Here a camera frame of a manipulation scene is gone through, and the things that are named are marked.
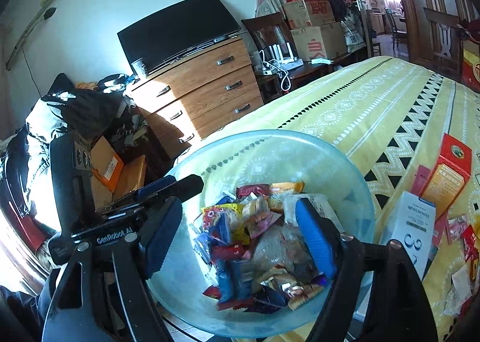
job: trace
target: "yellow patterned bedspread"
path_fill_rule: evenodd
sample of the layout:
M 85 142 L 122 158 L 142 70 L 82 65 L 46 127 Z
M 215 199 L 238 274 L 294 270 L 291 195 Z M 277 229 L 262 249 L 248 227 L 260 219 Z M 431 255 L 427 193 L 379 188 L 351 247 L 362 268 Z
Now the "yellow patterned bedspread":
M 343 68 L 265 105 L 206 138 L 208 144 L 239 132 L 288 129 L 314 135 L 340 149 L 365 176 L 375 205 L 375 240 L 418 165 L 432 167 L 444 132 L 472 148 L 472 178 L 449 216 L 466 213 L 475 222 L 480 205 L 480 95 L 401 59 L 380 56 Z M 464 265 L 461 241 L 442 237 L 423 281 L 439 340 L 453 318 L 442 314 L 451 275 Z M 302 341 L 313 323 L 271 337 Z

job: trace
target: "chair back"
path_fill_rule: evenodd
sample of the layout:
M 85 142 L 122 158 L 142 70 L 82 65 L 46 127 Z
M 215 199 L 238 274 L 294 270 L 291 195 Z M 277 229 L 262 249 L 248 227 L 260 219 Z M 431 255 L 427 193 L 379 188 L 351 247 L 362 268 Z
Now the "chair back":
M 294 47 L 292 34 L 280 12 L 245 19 L 242 23 L 250 33 L 258 51 L 283 41 L 289 42 L 292 48 Z
M 392 29 L 392 32 L 397 32 L 397 24 L 395 23 L 395 20 L 393 18 L 392 8 L 385 8 L 385 12 L 387 14 L 387 19 L 390 24 L 390 28 Z
M 458 16 L 423 8 L 430 23 L 430 44 L 434 71 L 460 82 L 462 75 L 463 46 L 456 34 Z

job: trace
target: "wooden dresser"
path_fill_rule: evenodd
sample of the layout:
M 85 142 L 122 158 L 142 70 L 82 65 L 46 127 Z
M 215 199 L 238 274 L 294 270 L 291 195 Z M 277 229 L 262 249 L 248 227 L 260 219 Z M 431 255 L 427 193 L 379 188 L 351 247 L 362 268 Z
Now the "wooden dresser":
M 250 57 L 239 37 L 163 67 L 130 90 L 172 159 L 263 105 Z

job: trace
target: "door handle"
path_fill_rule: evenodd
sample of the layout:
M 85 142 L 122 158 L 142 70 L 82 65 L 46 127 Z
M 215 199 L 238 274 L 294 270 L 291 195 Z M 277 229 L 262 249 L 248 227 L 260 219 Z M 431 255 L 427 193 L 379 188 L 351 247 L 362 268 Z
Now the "door handle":
M 183 113 L 182 111 L 178 111 L 176 114 L 174 114 L 174 115 L 170 118 L 170 120 L 175 120 L 177 117 L 180 117 L 180 116 L 182 115 L 182 113 Z
M 189 136 L 185 136 L 183 138 L 179 138 L 178 141 L 180 143 L 185 143 L 185 142 L 188 142 L 190 139 L 192 139 L 195 135 L 194 134 L 191 134 Z
M 223 65 L 224 63 L 230 62 L 234 59 L 235 59 L 235 57 L 233 55 L 227 56 L 226 58 L 218 60 L 217 65 Z
M 170 91 L 170 85 L 167 85 L 161 91 L 159 91 L 158 94 L 157 94 L 157 97 L 160 97 L 161 95 L 165 94 L 168 91 Z
M 242 84 L 241 82 L 242 82 L 242 81 L 240 80 L 240 81 L 237 81 L 237 82 L 235 82 L 235 83 L 232 83 L 231 85 L 227 85 L 227 86 L 225 87 L 225 89 L 228 90 L 228 91 L 231 90 L 231 89 L 235 89 L 235 88 L 239 87 L 239 86 Z
M 241 113 L 241 112 L 243 112 L 243 111 L 246 111 L 248 108 L 250 108 L 250 104 L 245 104 L 242 108 L 237 108 L 237 109 L 235 110 L 235 113 L 236 113 L 236 114 L 239 114 L 239 113 Z

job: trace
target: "television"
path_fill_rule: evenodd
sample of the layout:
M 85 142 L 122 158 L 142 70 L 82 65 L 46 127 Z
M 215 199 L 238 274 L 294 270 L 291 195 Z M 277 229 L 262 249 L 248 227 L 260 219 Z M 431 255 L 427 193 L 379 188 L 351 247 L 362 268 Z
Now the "television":
M 239 24 L 220 0 L 184 0 L 139 20 L 117 35 L 130 67 L 143 58 L 150 73 L 239 30 Z

